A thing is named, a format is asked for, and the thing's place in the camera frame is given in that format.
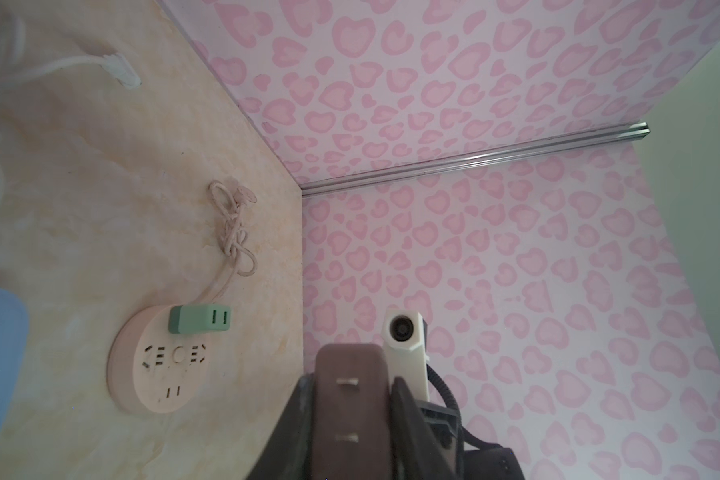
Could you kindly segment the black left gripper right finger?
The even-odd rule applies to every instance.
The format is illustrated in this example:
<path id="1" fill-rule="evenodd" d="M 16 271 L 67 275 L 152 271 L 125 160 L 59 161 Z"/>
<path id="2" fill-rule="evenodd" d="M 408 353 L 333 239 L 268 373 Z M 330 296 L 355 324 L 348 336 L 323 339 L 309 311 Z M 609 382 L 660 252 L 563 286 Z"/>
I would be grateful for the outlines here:
<path id="1" fill-rule="evenodd" d="M 393 450 L 402 479 L 455 479 L 431 428 L 405 380 L 396 377 L 390 393 Z"/>

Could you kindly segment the green plug adapter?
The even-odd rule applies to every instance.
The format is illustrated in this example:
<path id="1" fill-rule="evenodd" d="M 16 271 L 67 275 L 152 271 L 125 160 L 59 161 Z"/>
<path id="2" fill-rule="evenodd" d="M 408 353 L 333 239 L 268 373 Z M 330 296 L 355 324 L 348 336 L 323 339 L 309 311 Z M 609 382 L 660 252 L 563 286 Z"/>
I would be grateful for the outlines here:
<path id="1" fill-rule="evenodd" d="M 168 329 L 172 334 L 194 335 L 230 328 L 230 308 L 220 304 L 185 304 L 171 308 Z"/>

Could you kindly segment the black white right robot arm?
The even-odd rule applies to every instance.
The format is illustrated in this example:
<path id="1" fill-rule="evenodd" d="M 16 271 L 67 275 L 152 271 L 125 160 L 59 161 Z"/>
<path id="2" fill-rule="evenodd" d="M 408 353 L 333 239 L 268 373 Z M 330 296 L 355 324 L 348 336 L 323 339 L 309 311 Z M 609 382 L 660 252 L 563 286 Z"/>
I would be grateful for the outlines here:
<path id="1" fill-rule="evenodd" d="M 485 442 L 469 432 L 462 423 L 458 402 L 447 383 L 430 366 L 427 379 L 445 406 L 420 404 L 433 434 L 447 451 L 455 455 L 456 474 L 460 479 L 518 479 L 524 474 L 511 448 Z"/>

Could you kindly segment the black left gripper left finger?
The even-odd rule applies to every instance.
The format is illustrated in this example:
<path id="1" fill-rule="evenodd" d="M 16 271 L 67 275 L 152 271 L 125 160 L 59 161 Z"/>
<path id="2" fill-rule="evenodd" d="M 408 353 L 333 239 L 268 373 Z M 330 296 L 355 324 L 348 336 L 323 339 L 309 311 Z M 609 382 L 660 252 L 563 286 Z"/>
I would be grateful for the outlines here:
<path id="1" fill-rule="evenodd" d="M 297 381 L 248 480 L 310 478 L 314 386 L 313 374 Z"/>

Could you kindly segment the pink plug adapter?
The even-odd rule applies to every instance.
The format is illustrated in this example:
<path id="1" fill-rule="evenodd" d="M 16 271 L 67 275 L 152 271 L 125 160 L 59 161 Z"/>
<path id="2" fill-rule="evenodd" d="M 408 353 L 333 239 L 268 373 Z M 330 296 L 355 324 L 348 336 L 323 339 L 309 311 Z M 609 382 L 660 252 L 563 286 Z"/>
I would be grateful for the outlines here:
<path id="1" fill-rule="evenodd" d="M 374 344 L 322 347 L 314 370 L 310 476 L 391 479 L 389 379 Z"/>

